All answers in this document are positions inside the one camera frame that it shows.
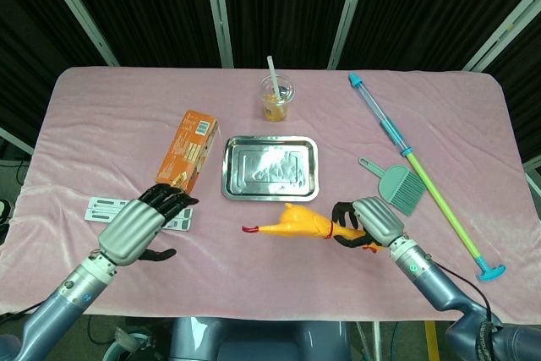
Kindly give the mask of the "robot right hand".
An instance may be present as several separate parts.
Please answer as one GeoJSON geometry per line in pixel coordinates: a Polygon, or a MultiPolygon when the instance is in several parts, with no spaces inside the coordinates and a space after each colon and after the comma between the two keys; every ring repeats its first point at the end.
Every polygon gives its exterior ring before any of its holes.
{"type": "Polygon", "coordinates": [[[380,248],[389,248],[404,233],[402,221],[378,197],[337,202],[332,209],[331,220],[339,225],[337,231],[361,232],[355,238],[335,235],[333,238],[340,245],[367,249],[373,253],[380,248]]]}

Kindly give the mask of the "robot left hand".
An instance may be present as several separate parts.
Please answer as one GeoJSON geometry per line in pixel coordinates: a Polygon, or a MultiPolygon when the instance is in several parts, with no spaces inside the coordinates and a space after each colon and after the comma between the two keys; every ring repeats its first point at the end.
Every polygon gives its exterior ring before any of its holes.
{"type": "Polygon", "coordinates": [[[149,248],[150,243],[173,217],[198,202],[180,188],[157,183],[130,200],[99,234],[99,250],[117,266],[128,266],[136,260],[168,260],[177,250],[155,251],[149,248]]]}

